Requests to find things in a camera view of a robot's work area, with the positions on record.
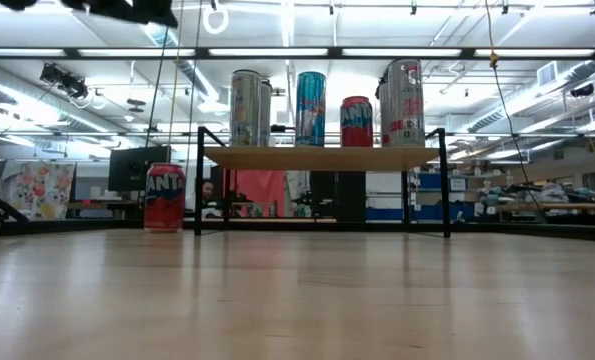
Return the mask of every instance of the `red curtain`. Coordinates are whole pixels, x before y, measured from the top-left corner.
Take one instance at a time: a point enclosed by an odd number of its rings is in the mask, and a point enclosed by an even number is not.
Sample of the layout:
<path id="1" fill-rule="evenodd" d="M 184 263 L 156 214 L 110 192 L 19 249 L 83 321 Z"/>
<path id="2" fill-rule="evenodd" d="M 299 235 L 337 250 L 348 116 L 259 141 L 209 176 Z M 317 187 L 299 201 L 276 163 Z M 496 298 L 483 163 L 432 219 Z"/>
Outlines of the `red curtain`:
<path id="1" fill-rule="evenodd" d="M 230 190 L 235 191 L 236 186 L 238 194 L 245 194 L 248 200 L 262 205 L 264 216 L 269 216 L 269 205 L 276 202 L 277 215 L 284 216 L 284 177 L 284 171 L 232 170 Z"/>

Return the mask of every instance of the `wooden floor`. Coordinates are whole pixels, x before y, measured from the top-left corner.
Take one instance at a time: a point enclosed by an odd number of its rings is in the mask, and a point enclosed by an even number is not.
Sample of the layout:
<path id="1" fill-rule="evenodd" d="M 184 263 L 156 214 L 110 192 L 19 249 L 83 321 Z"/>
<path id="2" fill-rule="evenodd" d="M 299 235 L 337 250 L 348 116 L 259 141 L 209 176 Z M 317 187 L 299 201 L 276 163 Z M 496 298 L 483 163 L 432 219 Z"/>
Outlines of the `wooden floor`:
<path id="1" fill-rule="evenodd" d="M 595 242 L 19 237 L 0 246 L 0 359 L 595 359 Z"/>

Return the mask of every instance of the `computer monitor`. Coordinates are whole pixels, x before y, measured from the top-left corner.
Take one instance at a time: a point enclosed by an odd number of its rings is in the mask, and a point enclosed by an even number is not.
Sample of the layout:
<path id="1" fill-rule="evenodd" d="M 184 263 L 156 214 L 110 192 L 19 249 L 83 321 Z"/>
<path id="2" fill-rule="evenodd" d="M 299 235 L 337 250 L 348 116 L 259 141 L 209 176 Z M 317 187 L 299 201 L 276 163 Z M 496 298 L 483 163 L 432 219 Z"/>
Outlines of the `computer monitor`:
<path id="1" fill-rule="evenodd" d="M 169 146 L 111 151 L 108 190 L 146 190 L 146 174 L 150 165 L 168 161 L 169 155 Z"/>

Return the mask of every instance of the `colorful artwork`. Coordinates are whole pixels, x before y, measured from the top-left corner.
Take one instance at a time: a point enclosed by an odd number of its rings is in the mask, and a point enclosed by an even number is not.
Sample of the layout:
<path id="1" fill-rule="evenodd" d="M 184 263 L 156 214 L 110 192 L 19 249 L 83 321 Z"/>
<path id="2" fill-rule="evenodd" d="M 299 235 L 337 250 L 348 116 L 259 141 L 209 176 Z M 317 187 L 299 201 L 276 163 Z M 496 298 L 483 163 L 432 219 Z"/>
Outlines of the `colorful artwork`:
<path id="1" fill-rule="evenodd" d="M 74 164 L 8 163 L 0 181 L 0 198 L 31 220 L 66 217 Z"/>

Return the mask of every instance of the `blue can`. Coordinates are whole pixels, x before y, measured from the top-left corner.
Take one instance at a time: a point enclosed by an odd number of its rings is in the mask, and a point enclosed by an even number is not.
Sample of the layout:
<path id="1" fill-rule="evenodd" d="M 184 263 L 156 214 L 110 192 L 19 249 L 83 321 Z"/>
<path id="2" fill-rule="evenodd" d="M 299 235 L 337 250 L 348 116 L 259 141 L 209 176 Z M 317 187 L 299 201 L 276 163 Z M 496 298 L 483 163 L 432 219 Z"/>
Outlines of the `blue can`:
<path id="1" fill-rule="evenodd" d="M 304 72 L 297 79 L 295 146 L 324 146 L 326 133 L 326 76 Z"/>

